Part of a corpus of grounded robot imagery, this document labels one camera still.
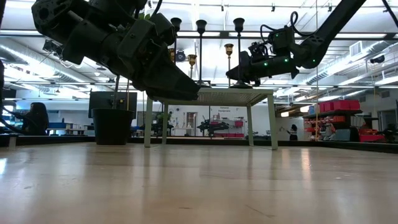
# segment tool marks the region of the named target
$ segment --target robotic arm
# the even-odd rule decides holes
[[[293,12],[290,18],[290,27],[273,29],[267,25],[262,25],[261,27],[265,26],[272,32],[267,40],[263,39],[263,43],[255,42],[249,47],[251,56],[246,51],[240,52],[242,81],[259,84],[260,78],[271,78],[273,75],[283,73],[291,73],[292,78],[295,78],[299,73],[296,67],[315,68],[325,56],[331,41],[365,1],[341,0],[326,21],[312,34],[301,34],[294,27],[297,21],[296,12]],[[301,44],[296,44],[294,41],[295,32],[307,36],[307,38]],[[272,45],[272,51],[275,55],[268,54],[267,44]],[[239,80],[238,67],[226,72],[226,76],[233,80]]]
[[[36,29],[62,45],[60,59],[81,64],[88,57],[131,80],[150,98],[197,99],[200,87],[169,57],[167,46],[174,43],[174,26],[156,12],[149,20],[138,18],[146,3],[38,0],[32,13]]]

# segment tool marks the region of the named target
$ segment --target wall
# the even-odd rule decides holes
[[[58,113],[49,113],[50,122],[62,122],[62,118],[65,118],[65,123],[90,125],[93,122],[92,118],[88,118],[88,111],[60,110]]]
[[[297,126],[297,137],[299,141],[308,141],[305,139],[303,118],[276,118],[277,133],[279,141],[288,141],[290,135],[285,130],[279,130],[280,127],[290,130],[292,124]]]
[[[17,102],[17,109],[19,110],[29,110],[30,104],[35,101],[22,100]],[[49,114],[50,122],[61,122],[62,118],[65,118],[65,122],[75,123],[75,124],[91,124],[92,119],[88,118],[88,101],[50,101],[43,100],[43,102],[48,110],[59,110],[59,114]],[[137,102],[137,111],[146,111],[146,103]],[[153,111],[161,111],[161,104],[159,102],[154,102]],[[203,116],[208,119],[208,106],[169,106],[169,110],[173,109],[175,112],[175,117],[178,117],[180,126],[183,124],[183,113],[187,112],[197,112],[197,123],[203,121]],[[247,110],[245,107],[229,107],[228,109],[220,108],[219,106],[211,107],[211,117],[220,113],[221,117],[235,118],[242,116],[247,120]],[[268,117],[268,106],[266,104],[258,104],[252,107],[252,120],[253,120],[253,131],[257,131],[259,135],[266,134],[269,127],[269,117]],[[132,126],[137,124],[137,120],[132,121]]]
[[[33,102],[42,102],[48,110],[88,111],[88,101],[19,100],[17,110],[29,110]]]
[[[395,110],[396,100],[398,100],[398,90],[389,89],[389,91],[390,97],[388,98],[381,98],[380,94],[376,96],[374,94],[367,94],[366,101],[361,103],[361,110],[367,113],[373,112],[374,108],[376,111]]]
[[[379,94],[366,94],[366,101],[361,103],[361,110],[364,114],[371,114],[373,118],[378,117],[378,111],[396,110],[398,100],[398,90],[389,89],[390,97],[381,98],[381,90]],[[372,122],[373,129],[379,130],[379,121]]]

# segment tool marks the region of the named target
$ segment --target white table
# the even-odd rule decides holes
[[[277,130],[275,122],[274,108],[274,91],[258,90],[258,89],[231,89],[231,88],[201,88],[198,92],[198,99],[193,101],[185,100],[168,100],[164,98],[156,98],[164,104],[164,111],[167,113],[169,105],[197,105],[197,106],[244,106],[248,110],[248,134],[249,145],[253,146],[253,130],[251,107],[268,99],[269,124],[271,128],[271,145],[272,149],[278,149]],[[152,123],[152,105],[153,101],[147,99],[146,124]],[[145,125],[144,146],[150,147],[150,129],[151,125]],[[167,119],[163,119],[163,135],[162,144],[166,144],[167,140]]]

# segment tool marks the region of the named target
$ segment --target cable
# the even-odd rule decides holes
[[[138,19],[138,17],[139,17],[139,10],[136,9],[136,12],[134,13],[134,18],[135,18],[135,19]]]
[[[162,1],[163,1],[163,0],[159,0],[159,1],[157,2],[155,11],[154,11],[154,13],[152,13],[151,17],[157,14],[157,12],[158,12],[159,9],[160,9],[160,6],[162,5]]]
[[[396,15],[394,14],[394,12],[392,11],[390,5],[388,5],[387,0],[381,0],[381,1],[383,2],[384,6],[386,7],[388,13],[391,15],[392,20],[394,21],[394,23],[398,27],[398,19],[397,19]]]
[[[295,25],[296,25],[297,19],[299,19],[299,14],[296,11],[292,12],[290,15],[290,25],[292,26],[294,32],[296,32],[298,35],[300,35],[302,37],[309,37],[315,33],[315,32],[312,32],[311,34],[303,34],[298,29],[296,29]]]
[[[15,116],[16,118],[18,118],[18,119],[25,119],[25,120],[31,122],[34,126],[36,126],[36,128],[38,127],[38,125],[37,125],[32,119],[28,118],[27,116],[22,115],[22,114],[20,114],[20,113],[16,113],[16,112],[10,111],[10,110],[8,110],[8,109],[5,108],[5,107],[2,107],[2,109],[5,110],[5,111],[7,111],[8,113],[14,115],[14,116]]]
[[[17,129],[16,127],[14,127],[13,125],[7,123],[3,118],[0,118],[0,123],[4,124],[5,127],[7,127],[8,129],[10,129],[11,131],[14,131],[16,133],[20,133],[20,134],[25,134],[25,135],[29,135],[30,133],[27,131],[23,131],[21,129]]]
[[[263,25],[261,25],[260,26],[260,35],[261,35],[261,39],[262,39],[262,41],[263,42],[266,42],[266,40],[264,39],[264,36],[263,36],[263,31],[262,31],[262,28],[263,27],[265,27],[265,28],[267,28],[267,29],[269,29],[269,30],[272,30],[272,31],[275,31],[275,29],[274,28],[272,28],[272,27],[270,27],[270,26],[267,26],[267,25],[265,25],[265,24],[263,24]]]

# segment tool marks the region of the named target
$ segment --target ceiling light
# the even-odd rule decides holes
[[[379,86],[379,88],[398,88],[398,86]]]
[[[335,38],[383,38],[387,34],[337,34]]]
[[[180,37],[199,37],[198,32],[178,32],[178,36]],[[205,32],[203,34],[204,37],[219,37],[220,32]]]
[[[346,80],[346,81],[340,83],[339,85],[347,85],[347,84],[350,84],[350,83],[354,83],[354,82],[356,82],[356,81],[358,81],[360,79],[362,79],[362,77],[360,77],[360,76],[355,77],[355,78],[350,78],[349,80]]]
[[[302,101],[302,100],[305,100],[305,99],[307,99],[306,96],[300,96],[300,97],[297,97],[294,101]]]
[[[269,35],[269,33],[268,32],[263,32],[262,33],[262,36],[265,38],[265,37],[268,37],[268,35]],[[229,36],[230,37],[237,37],[238,36],[238,33],[237,32],[230,32],[229,33]],[[242,32],[241,33],[241,37],[258,37],[258,38],[261,38],[261,34],[259,33],[259,32]]]
[[[307,113],[310,110],[310,106],[303,106],[300,108],[300,112],[302,113]]]
[[[0,35],[37,35],[43,36],[36,30],[1,30]]]
[[[355,91],[355,92],[353,92],[353,93],[349,93],[349,94],[347,94],[346,96],[354,96],[354,95],[357,95],[357,94],[360,94],[360,93],[363,93],[365,90],[359,90],[359,91]]]
[[[384,84],[393,83],[393,82],[398,82],[398,76],[385,78],[381,81],[376,82],[375,84],[376,85],[384,85]]]
[[[339,88],[374,88],[373,86],[339,86]]]
[[[341,96],[324,96],[324,97],[319,98],[318,101],[322,101],[322,102],[330,101],[330,100],[337,99],[339,97],[341,97]]]
[[[283,112],[280,114],[281,117],[286,118],[289,116],[289,112]]]

